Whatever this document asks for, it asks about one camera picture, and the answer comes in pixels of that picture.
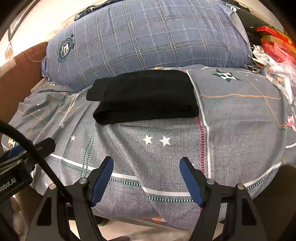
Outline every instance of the white floor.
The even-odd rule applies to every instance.
[[[72,232],[79,237],[76,222],[69,221],[69,224]],[[128,236],[132,241],[187,241],[192,233],[192,230],[152,228],[119,221],[109,221],[99,229],[106,240]],[[222,232],[222,229],[223,224],[218,223],[213,238],[216,238]]]

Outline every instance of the red plastic bag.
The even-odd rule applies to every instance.
[[[287,61],[296,64],[293,53],[286,43],[281,45],[273,42],[262,41],[261,47],[264,49],[266,54],[268,54],[278,63]]]

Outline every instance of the brown upholstered armrest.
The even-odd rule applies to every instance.
[[[0,67],[0,119],[9,122],[30,90],[42,79],[41,61],[46,55],[48,42],[35,45],[21,52]]]

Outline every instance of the white star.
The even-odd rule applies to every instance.
[[[144,139],[142,139],[142,140],[145,141],[145,142],[146,142],[146,145],[147,145],[148,143],[152,143],[152,142],[151,142],[151,138],[152,138],[152,137],[149,137],[149,136],[147,136],[147,134],[146,134],[146,137],[145,137]]]
[[[170,145],[170,143],[168,142],[169,139],[170,139],[170,137],[166,138],[165,136],[163,136],[163,139],[159,140],[159,141],[163,143],[163,146],[165,146],[166,144]]]

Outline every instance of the plaid pattern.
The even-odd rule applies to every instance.
[[[213,0],[124,0],[74,22],[48,44],[45,76],[82,90],[96,79],[156,66],[238,68],[248,44]],[[59,49],[75,37],[64,62]]]

